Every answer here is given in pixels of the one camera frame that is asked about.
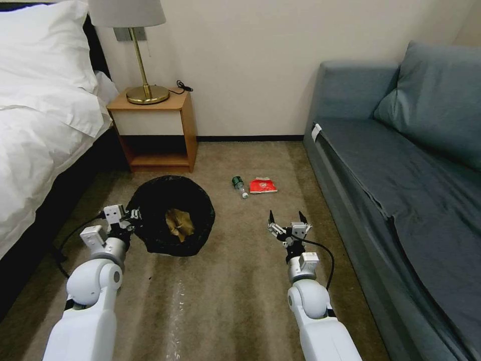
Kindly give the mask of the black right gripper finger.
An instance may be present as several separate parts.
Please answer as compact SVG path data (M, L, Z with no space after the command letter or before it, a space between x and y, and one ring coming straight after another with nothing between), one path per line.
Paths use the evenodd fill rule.
M300 221L297 225L297 237L306 237L308 232L312 228L312 225L308 223L307 218L301 211L299 211L298 213Z
M267 225L268 231L275 237L275 238L287 238L288 232L287 228L281 227L275 222L274 215L272 210L269 213L269 220Z

